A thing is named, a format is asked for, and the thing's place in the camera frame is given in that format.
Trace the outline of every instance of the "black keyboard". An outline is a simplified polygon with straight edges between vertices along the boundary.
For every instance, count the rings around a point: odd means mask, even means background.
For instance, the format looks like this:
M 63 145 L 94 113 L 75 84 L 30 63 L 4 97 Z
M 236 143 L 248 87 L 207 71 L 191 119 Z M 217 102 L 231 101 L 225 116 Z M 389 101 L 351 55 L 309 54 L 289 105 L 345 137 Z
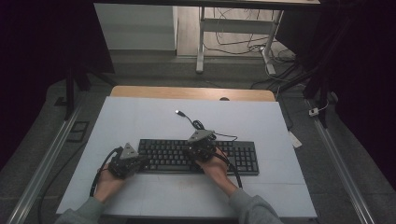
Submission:
M 243 141 L 213 141 L 220 150 L 227 153 L 229 161 L 235 166 L 240 175 L 258 175 L 254 142 Z M 149 159 L 140 173 L 155 174 L 191 174 L 203 173 L 194 161 L 184 155 L 183 149 L 189 149 L 191 144 L 187 140 L 140 139 L 138 153 Z

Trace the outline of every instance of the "gray floor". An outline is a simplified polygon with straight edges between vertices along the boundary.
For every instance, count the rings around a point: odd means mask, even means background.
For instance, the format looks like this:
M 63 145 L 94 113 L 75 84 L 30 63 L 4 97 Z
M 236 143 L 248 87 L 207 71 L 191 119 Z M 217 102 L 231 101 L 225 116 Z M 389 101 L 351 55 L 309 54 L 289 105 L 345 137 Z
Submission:
M 121 85 L 208 87 L 248 89 L 253 82 L 267 79 L 262 60 L 206 59 L 205 72 L 195 74 L 194 59 L 178 59 L 169 56 L 113 55 L 116 74 L 109 75 Z M 282 71 L 286 64 L 277 65 Z M 103 101 L 111 92 L 111 87 L 97 77 L 90 76 L 92 88 L 87 93 L 88 100 L 77 121 L 88 121 L 89 129 L 82 142 L 89 139 L 90 132 L 100 112 Z M 265 89 L 267 84 L 255 86 Z M 344 190 L 343 184 L 333 168 L 314 121 L 307 115 L 307 104 L 302 96 L 304 86 L 296 86 L 276 99 L 279 101 L 285 121 L 292 132 L 303 143 L 295 149 L 303 170 L 312 202 L 318 213 L 318 220 L 310 223 L 361 223 L 355 209 Z M 48 90 L 47 102 L 21 142 L 20 147 L 0 173 L 0 223 L 6 223 L 23 190 L 33 175 L 54 135 L 59 130 L 64 107 L 54 106 L 59 97 L 64 97 L 64 81 L 52 85 Z M 328 107 L 327 120 L 336 145 L 346 161 L 350 172 L 372 211 L 376 223 L 396 223 L 396 194 L 394 189 L 379 172 L 373 160 L 356 140 L 354 135 L 334 113 L 334 105 Z M 66 142 L 55 162 L 49 180 L 68 160 L 81 143 Z M 65 167 L 49 188 L 42 204 L 43 223 L 52 223 L 56 218 L 56 208 L 61 201 L 68 182 L 78 164 L 80 151 Z M 41 192 L 37 201 L 43 197 Z M 37 203 L 31 209 L 26 223 L 37 223 Z M 103 217 L 101 223 L 125 223 L 126 219 Z M 135 220 L 130 223 L 145 223 Z

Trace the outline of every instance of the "desk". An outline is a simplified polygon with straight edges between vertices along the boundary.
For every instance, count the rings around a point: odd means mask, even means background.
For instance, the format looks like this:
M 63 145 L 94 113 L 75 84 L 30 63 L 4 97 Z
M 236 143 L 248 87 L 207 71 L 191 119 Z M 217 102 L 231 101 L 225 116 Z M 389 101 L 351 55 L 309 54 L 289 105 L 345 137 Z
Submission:
M 137 148 L 140 138 L 190 137 L 194 129 L 186 119 L 175 115 L 175 110 L 179 109 L 190 118 L 199 119 L 208 129 L 237 135 L 241 141 L 255 142 L 261 173 L 241 177 L 247 193 L 261 195 L 281 217 L 316 217 L 278 103 L 273 99 L 265 102 L 266 97 L 257 98 L 259 91 L 197 89 L 199 95 L 192 91 L 190 88 L 116 87 L 106 98 L 57 213 L 67 208 L 76 209 L 84 203 L 94 174 L 111 149 L 127 142 Z M 218 101 L 216 92 L 226 91 L 245 92 L 242 98 L 251 96 L 253 101 Z M 159 98 L 142 98 L 144 92 L 148 97 L 158 93 Z M 189 94 L 185 99 L 175 99 L 183 97 L 182 92 Z M 203 94 L 205 100 L 198 100 L 203 92 L 213 94 Z M 227 202 L 226 195 L 205 175 L 137 174 L 128 179 L 125 188 L 109 202 L 105 214 L 121 217 L 235 217 Z

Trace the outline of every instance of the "wall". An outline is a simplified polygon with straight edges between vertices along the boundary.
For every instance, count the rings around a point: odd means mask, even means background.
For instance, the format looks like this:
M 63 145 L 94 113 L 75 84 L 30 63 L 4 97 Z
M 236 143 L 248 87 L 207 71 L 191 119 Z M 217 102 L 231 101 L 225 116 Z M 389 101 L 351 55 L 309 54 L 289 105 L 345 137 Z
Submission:
M 177 7 L 94 4 L 108 49 L 175 50 Z

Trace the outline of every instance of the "hand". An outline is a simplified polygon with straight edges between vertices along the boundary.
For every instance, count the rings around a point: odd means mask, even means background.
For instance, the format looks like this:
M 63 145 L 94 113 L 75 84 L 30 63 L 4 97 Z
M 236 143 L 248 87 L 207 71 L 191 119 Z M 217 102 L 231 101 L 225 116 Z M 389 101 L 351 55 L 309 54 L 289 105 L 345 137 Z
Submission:
M 117 193 L 125 183 L 124 179 L 116 178 L 107 170 L 108 164 L 105 165 L 104 170 L 101 172 L 96 192 L 93 197 L 99 202 L 105 203 L 111 196 Z
M 216 153 L 221 157 L 224 155 L 216 148 Z M 195 161 L 229 197 L 238 189 L 236 185 L 227 176 L 227 164 L 217 157 L 213 157 L 210 161 Z

